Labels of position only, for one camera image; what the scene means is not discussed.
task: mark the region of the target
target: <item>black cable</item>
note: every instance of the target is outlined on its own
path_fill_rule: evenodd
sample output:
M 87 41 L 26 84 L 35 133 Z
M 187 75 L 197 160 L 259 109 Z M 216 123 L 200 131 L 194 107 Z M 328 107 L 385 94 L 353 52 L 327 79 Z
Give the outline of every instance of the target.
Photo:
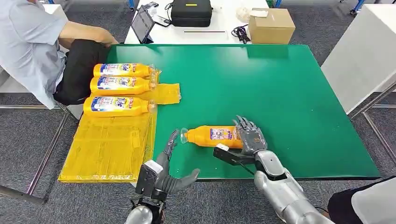
M 170 10 L 170 8 L 172 8 L 172 6 L 173 6 L 173 2 L 169 3 L 168 5 L 165 5 L 166 14 L 168 15 L 168 20 L 170 20 L 169 10 Z
M 325 211 L 325 212 L 329 213 L 329 211 L 327 211 L 326 209 L 324 209 L 324 208 L 321 208 L 321 207 L 315 207 L 315 209 L 320 209 L 320 210 L 323 210 L 323 211 Z
M 243 168 L 245 168 L 245 170 L 248 171 L 251 175 L 255 175 L 252 171 L 250 171 L 249 168 L 247 168 L 247 167 L 246 167 L 245 165 L 243 165 L 241 162 L 239 162 L 239 164 L 240 164 Z
M 242 41 L 243 44 L 246 44 L 250 41 L 248 34 L 246 33 L 245 26 L 248 24 L 240 27 L 235 27 L 234 30 L 231 31 L 231 34 L 235 37 L 238 37 L 239 41 Z

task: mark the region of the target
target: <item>black case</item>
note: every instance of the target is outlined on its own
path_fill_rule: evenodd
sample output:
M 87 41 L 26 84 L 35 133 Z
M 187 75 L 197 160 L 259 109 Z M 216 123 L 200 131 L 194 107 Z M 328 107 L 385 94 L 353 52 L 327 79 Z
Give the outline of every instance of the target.
M 212 18 L 210 0 L 174 0 L 170 17 L 175 27 L 208 27 Z

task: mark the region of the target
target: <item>detergent bottle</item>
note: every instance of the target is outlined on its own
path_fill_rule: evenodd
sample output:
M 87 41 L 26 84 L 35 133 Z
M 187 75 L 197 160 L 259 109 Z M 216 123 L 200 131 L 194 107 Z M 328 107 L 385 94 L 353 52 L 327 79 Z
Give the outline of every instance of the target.
M 157 79 L 151 77 L 144 79 L 140 77 L 94 77 L 91 80 L 91 93 L 94 96 L 115 96 L 125 94 L 141 94 L 154 90 Z
M 215 147 L 221 143 L 230 148 L 242 148 L 235 126 L 200 126 L 187 130 L 182 128 L 181 143 L 192 142 L 203 147 Z
M 127 77 L 146 77 L 156 72 L 153 65 L 139 63 L 127 64 L 97 64 L 93 67 L 93 76 L 127 76 Z
M 84 114 L 90 117 L 138 116 L 155 109 L 153 101 L 137 97 L 88 97 L 84 102 Z

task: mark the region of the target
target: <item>gray carpet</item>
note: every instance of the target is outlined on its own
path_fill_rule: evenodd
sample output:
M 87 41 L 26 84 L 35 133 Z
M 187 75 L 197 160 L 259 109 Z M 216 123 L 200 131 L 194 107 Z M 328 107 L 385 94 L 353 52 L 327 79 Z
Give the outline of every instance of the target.
M 132 13 L 124 1 L 112 2 L 75 1 L 66 14 L 72 21 L 103 26 L 123 41 Z M 319 64 L 352 21 L 345 6 L 284 7 L 289 9 L 297 27 L 291 43 L 308 44 Z M 384 100 L 384 103 L 394 102 L 395 95 Z M 37 101 L 31 94 L 0 94 L 0 104 L 29 105 Z M 62 115 L 59 110 L 0 110 L 0 184 L 27 189 Z M 373 109 L 370 115 L 395 147 L 396 110 Z M 365 119 L 359 116 L 353 125 L 381 174 L 396 174 L 395 165 Z M 121 224 L 125 221 L 131 208 L 129 200 L 136 197 L 130 184 L 66 184 L 56 180 L 75 131 L 76 126 L 69 119 L 35 191 L 36 196 L 44 196 L 48 202 L 40 206 L 0 195 L 0 224 Z M 333 193 L 373 181 L 299 182 L 312 204 L 325 208 Z M 170 195 L 167 203 L 167 223 L 282 223 L 252 182 L 197 182 Z

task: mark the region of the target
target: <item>black pants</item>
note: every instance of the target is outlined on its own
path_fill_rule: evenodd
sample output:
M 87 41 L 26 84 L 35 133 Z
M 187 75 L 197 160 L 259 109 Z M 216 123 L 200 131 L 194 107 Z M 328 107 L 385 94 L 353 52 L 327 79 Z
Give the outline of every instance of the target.
M 95 41 L 74 40 L 67 54 L 63 78 L 57 86 L 54 99 L 63 105 L 83 103 L 91 94 L 93 67 L 106 62 L 109 50 Z
M 354 193 L 358 191 L 365 190 L 367 188 L 372 187 L 375 184 L 387 181 L 392 178 L 394 178 L 394 176 L 377 183 L 372 183 L 363 186 L 361 188 L 348 189 L 333 194 L 327 206 L 331 220 L 335 224 L 362 224 L 361 220 L 355 213 L 354 208 L 352 207 L 352 202 L 351 202 L 352 196 L 354 195 Z

